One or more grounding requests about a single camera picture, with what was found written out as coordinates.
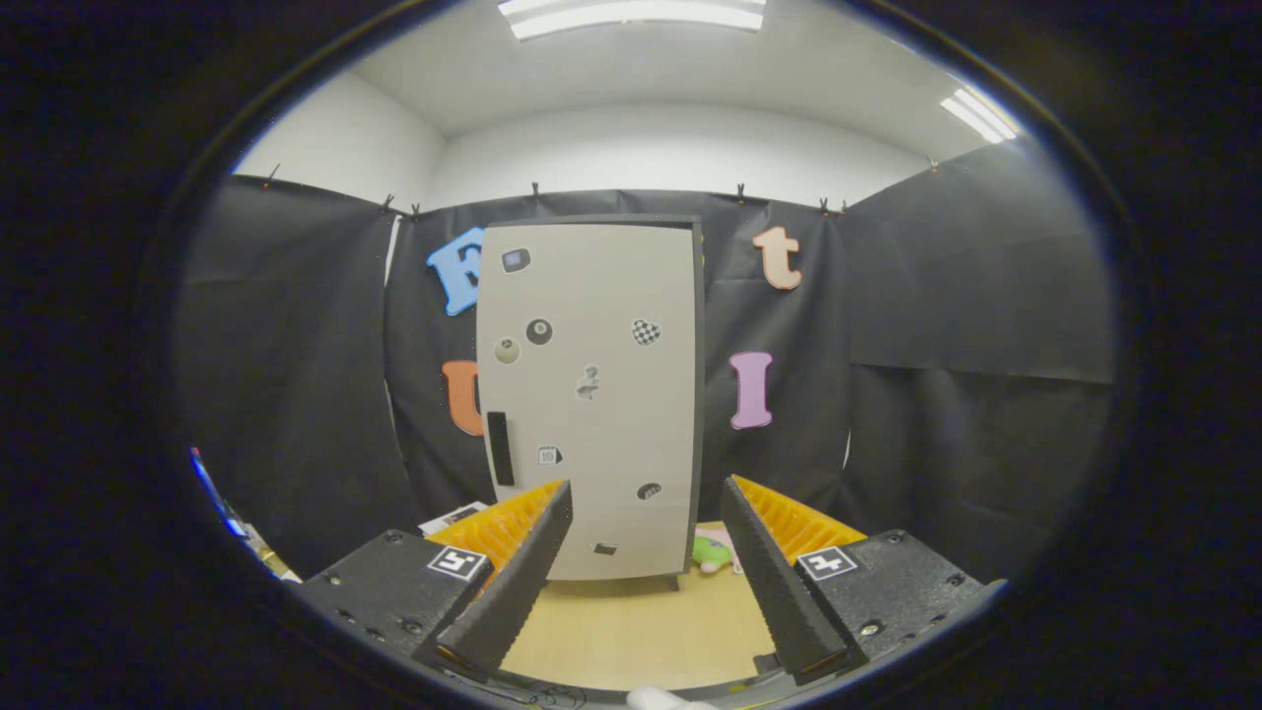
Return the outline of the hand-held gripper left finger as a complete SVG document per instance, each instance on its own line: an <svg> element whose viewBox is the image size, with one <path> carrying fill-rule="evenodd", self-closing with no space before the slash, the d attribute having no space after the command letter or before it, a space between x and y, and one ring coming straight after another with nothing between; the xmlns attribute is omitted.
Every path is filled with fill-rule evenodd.
<svg viewBox="0 0 1262 710"><path fill-rule="evenodd" d="M486 681L517 643L572 520L569 482L545 482L429 536L384 531L297 595L387 655Z"/></svg>

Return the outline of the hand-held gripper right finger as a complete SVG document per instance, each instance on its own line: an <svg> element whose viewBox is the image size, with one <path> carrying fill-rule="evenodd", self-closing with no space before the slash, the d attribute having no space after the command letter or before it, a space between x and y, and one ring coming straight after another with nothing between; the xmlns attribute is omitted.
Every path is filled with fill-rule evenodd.
<svg viewBox="0 0 1262 710"><path fill-rule="evenodd" d="M989 602L983 583L902 528L857 530L742 475L721 516L784 673L851 673L933 637Z"/></svg>

